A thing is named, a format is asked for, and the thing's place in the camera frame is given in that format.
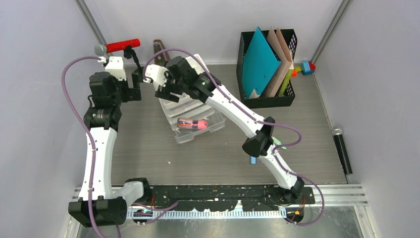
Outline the white plastic drawer unit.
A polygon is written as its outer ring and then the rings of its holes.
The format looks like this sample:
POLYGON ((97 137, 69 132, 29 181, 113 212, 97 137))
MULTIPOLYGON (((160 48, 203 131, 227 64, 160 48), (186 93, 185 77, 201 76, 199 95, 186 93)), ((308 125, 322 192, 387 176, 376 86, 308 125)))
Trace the white plastic drawer unit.
POLYGON ((175 132, 175 141, 178 144, 192 141, 195 136, 205 132, 215 132, 225 127, 225 118, 222 113, 205 105, 199 100, 194 100, 185 93, 171 93, 177 97, 178 102, 159 98, 162 110, 168 120, 171 129, 175 132), (178 121, 197 121, 201 127, 179 127, 178 121))

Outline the green illustrated book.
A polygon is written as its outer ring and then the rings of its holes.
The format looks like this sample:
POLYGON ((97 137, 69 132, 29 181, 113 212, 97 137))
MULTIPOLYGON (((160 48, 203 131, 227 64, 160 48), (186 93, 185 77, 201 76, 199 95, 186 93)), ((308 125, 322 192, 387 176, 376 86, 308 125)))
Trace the green illustrated book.
POLYGON ((281 84, 280 90, 278 92, 278 96, 283 96, 284 95, 284 93, 286 91, 286 88, 287 88, 287 85, 289 84, 290 79, 292 77, 293 71, 294 71, 293 69, 288 70, 288 72, 287 72, 287 74, 286 74, 286 76, 285 76, 285 78, 284 78, 284 80, 281 84))

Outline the pink cardboard folder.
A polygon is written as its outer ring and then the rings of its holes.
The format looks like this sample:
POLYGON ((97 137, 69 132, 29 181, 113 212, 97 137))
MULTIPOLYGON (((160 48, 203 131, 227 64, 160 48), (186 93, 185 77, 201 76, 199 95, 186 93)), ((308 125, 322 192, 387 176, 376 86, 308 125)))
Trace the pink cardboard folder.
POLYGON ((261 96, 264 98, 274 97, 277 95, 281 84, 293 63, 291 53, 283 37, 283 34, 281 33, 280 28, 274 30, 274 28, 271 26, 268 32, 267 39, 270 46, 276 53, 279 61, 278 66, 275 67, 276 71, 273 73, 270 81, 268 82, 267 86, 261 94, 261 96))

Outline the black mesh file organizer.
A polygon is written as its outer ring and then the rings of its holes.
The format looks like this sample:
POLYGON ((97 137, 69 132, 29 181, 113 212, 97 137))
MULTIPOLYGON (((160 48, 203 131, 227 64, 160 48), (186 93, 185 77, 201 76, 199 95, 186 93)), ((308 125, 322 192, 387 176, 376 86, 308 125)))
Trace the black mesh file organizer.
POLYGON ((241 32, 236 77, 240 100, 251 109, 288 107, 298 39, 294 29, 241 32))

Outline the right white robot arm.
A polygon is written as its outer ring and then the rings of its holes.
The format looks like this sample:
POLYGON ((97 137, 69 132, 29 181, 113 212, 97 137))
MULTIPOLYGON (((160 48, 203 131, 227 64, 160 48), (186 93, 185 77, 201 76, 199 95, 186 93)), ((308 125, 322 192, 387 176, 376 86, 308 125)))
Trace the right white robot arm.
POLYGON ((223 113, 244 132, 243 151, 263 162, 283 189, 284 200, 293 204, 302 198, 303 179, 286 164, 273 141, 275 120, 258 115, 235 98, 197 55, 177 56, 165 66, 148 65, 144 77, 159 87, 157 97, 175 101, 172 94, 186 94, 223 113))

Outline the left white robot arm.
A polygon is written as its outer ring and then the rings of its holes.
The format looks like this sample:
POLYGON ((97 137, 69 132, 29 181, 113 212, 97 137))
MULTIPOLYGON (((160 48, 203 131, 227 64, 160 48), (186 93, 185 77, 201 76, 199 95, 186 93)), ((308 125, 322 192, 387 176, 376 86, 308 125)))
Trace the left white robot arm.
POLYGON ((126 94, 130 88, 125 80, 119 81, 104 71, 90 76, 89 87, 90 106, 83 118, 88 129, 84 180, 78 200, 69 203, 68 212, 87 228, 122 225, 129 206, 136 202, 147 205, 153 196, 146 178, 128 179, 122 188, 112 190, 111 165, 122 116, 120 106, 129 99, 126 94))

